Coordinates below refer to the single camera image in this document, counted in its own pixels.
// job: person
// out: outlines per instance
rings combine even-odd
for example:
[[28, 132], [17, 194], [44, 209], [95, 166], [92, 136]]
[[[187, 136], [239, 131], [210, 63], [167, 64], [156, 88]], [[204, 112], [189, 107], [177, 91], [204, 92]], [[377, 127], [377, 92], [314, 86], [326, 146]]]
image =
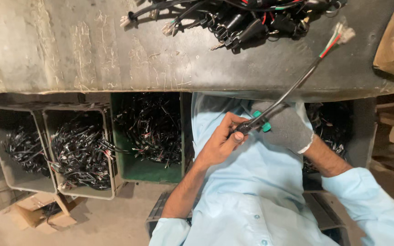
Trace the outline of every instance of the person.
[[[302, 196], [304, 154], [322, 186], [364, 230], [364, 245], [394, 246], [394, 200], [369, 170], [353, 168], [311, 130], [303, 104], [266, 115], [271, 130], [229, 133], [268, 102], [194, 93], [195, 161], [173, 190], [150, 246], [338, 245], [322, 234]], [[197, 195], [192, 226], [185, 220]]]

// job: green bin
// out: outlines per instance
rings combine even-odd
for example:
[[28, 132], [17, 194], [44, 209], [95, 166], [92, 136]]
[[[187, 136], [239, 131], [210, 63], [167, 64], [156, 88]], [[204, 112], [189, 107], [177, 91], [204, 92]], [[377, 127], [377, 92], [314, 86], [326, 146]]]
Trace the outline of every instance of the green bin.
[[[128, 108], [131, 103], [132, 93], [123, 92], [111, 94], [112, 106], [112, 130], [113, 140], [118, 148], [124, 150], [131, 150], [134, 148], [132, 142], [127, 140], [122, 127], [113, 119], [123, 109]], [[194, 157], [194, 148], [192, 144], [192, 129], [191, 129], [191, 98], [192, 94], [187, 92], [166, 92], [166, 93], [180, 93], [180, 113], [182, 123], [182, 163], [181, 165], [170, 165], [165, 168], [165, 165], [156, 163], [151, 160], [142, 159], [142, 157], [135, 157], [132, 154], [122, 154], [116, 152], [118, 172], [124, 181], [127, 182], [156, 182], [156, 183], [178, 183]]]

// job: gray knit glove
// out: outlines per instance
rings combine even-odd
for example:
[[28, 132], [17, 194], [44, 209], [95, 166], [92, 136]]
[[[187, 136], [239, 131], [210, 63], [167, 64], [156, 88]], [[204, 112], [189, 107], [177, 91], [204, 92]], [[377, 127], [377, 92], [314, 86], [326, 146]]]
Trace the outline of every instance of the gray knit glove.
[[[255, 101], [251, 113], [255, 113], [256, 110], [263, 112], [272, 104], [273, 102]], [[265, 115], [265, 118], [270, 123], [271, 130], [261, 130], [259, 134], [266, 142], [289, 148], [298, 154], [305, 152], [313, 142], [313, 131], [305, 126], [296, 111], [288, 104], [279, 104]]]

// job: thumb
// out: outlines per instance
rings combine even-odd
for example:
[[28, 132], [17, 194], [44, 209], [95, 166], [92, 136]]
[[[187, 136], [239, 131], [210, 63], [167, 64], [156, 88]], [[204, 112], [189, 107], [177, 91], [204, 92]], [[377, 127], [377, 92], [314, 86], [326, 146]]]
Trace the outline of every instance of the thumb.
[[241, 143], [243, 139], [244, 135], [241, 132], [234, 132], [232, 135], [230, 135], [227, 141], [223, 143], [222, 148], [232, 152], [233, 148], [235, 148], [238, 143]]

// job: light blue shirt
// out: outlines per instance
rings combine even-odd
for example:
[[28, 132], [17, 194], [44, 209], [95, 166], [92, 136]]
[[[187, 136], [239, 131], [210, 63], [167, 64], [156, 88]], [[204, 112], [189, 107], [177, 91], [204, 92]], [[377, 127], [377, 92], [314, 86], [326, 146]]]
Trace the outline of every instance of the light blue shirt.
[[[193, 94], [192, 127], [195, 156], [224, 114], [249, 118], [248, 100]], [[310, 126], [303, 104], [295, 108]], [[161, 218], [150, 246], [332, 246], [322, 234], [302, 196], [301, 156], [263, 142], [254, 133], [220, 165], [206, 173], [192, 226], [183, 219]], [[394, 246], [394, 200], [369, 170], [354, 168], [322, 177], [351, 218], [364, 230], [364, 245]]]

